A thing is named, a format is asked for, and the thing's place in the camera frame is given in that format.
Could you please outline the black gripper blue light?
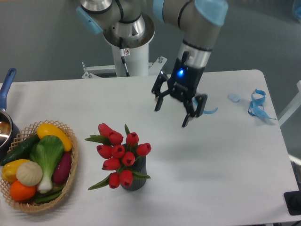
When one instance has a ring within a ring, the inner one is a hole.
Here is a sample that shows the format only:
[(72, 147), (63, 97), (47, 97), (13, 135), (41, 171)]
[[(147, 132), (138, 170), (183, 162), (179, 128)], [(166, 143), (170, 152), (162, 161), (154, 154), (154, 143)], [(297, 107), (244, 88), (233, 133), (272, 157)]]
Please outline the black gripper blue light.
[[(190, 120), (201, 116), (208, 98), (207, 94), (196, 94), (203, 72), (204, 68), (183, 65), (178, 58), (176, 59), (170, 78), (168, 78), (165, 72), (160, 71), (151, 89), (156, 100), (155, 111), (157, 112), (161, 109), (163, 98), (170, 94), (170, 96), (184, 104), (186, 116), (182, 123), (183, 128), (188, 125)], [(168, 89), (161, 92), (164, 82), (167, 82)]]

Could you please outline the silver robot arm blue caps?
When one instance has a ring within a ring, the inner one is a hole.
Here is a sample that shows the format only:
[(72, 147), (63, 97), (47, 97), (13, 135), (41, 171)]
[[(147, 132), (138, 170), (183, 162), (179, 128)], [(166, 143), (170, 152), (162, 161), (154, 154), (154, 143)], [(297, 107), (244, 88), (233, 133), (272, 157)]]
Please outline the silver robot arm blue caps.
[[(228, 11), (225, 0), (155, 0), (154, 15), (178, 27), (184, 38), (170, 76), (160, 72), (153, 85), (155, 110), (165, 96), (183, 103), (183, 126), (204, 112), (207, 95), (197, 87)], [(118, 77), (148, 74), (148, 44), (155, 32), (152, 19), (142, 12), (139, 0), (82, 0), (78, 18), (111, 45)]]

